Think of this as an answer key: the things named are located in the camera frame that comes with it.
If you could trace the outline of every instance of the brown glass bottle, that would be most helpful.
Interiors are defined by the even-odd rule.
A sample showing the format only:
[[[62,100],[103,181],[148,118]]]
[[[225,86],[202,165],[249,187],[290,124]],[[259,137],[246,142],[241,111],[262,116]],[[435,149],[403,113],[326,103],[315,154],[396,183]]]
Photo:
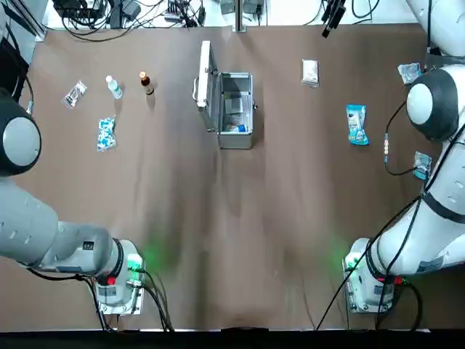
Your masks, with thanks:
[[[154,88],[152,83],[150,82],[150,78],[147,76],[146,72],[141,71],[139,74],[140,77],[140,83],[144,87],[145,94],[146,95],[151,95],[154,92]]]

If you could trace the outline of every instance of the case lid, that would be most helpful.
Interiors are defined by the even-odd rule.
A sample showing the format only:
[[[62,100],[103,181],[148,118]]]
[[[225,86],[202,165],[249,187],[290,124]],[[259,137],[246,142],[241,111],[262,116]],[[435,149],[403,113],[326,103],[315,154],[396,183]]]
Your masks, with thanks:
[[[219,79],[218,67],[210,41],[202,41],[201,64],[198,72],[197,108],[208,132],[218,132]]]

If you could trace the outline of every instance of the open metal case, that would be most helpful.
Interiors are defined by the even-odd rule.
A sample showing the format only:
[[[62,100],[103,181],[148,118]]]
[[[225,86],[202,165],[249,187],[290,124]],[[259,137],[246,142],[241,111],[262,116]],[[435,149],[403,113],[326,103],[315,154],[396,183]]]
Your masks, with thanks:
[[[207,132],[216,132],[220,148],[250,149],[254,130],[252,74],[219,73],[210,41],[202,42],[193,99]]]

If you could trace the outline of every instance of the plastic water bottle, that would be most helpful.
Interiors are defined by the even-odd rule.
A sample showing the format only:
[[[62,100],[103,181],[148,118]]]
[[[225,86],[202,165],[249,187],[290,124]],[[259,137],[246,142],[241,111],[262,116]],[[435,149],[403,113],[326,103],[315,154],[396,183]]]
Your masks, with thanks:
[[[118,82],[112,78],[110,75],[106,78],[108,89],[111,91],[112,95],[116,100],[119,100],[123,97],[123,90],[118,85]]]

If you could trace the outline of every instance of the brown tablecloth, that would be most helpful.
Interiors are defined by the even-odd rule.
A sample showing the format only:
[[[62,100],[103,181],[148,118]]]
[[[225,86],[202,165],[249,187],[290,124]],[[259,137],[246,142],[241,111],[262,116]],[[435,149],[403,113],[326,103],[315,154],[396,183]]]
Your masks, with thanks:
[[[165,281],[176,328],[312,327],[352,242],[374,236],[419,191],[412,175],[384,171],[383,137],[406,96],[397,66],[422,62],[426,46],[417,25],[343,25],[328,39],[321,31],[135,30],[99,44],[49,32],[29,72],[43,150],[18,185],[61,220],[103,225],[138,244]],[[191,94],[203,40],[212,42],[220,71],[254,75],[250,151],[219,151],[197,114]],[[304,58],[320,62],[317,89],[301,84]],[[154,108],[141,70],[156,84]],[[124,86],[115,104],[107,75]],[[79,79],[88,90],[68,111],[60,100]],[[367,105],[367,147],[347,140],[347,104]],[[115,114],[117,147],[98,153],[98,121]],[[393,169],[410,167],[415,151],[439,150],[405,111],[390,145]],[[85,285],[42,281],[11,261],[0,268],[1,330],[99,326]],[[461,268],[413,280],[424,298],[423,327],[465,324]],[[415,307],[406,292],[385,326],[408,328]],[[143,314],[120,325],[159,328],[157,317],[146,297]],[[345,326],[341,295],[323,327]],[[350,316],[350,326],[373,326],[373,316]]]

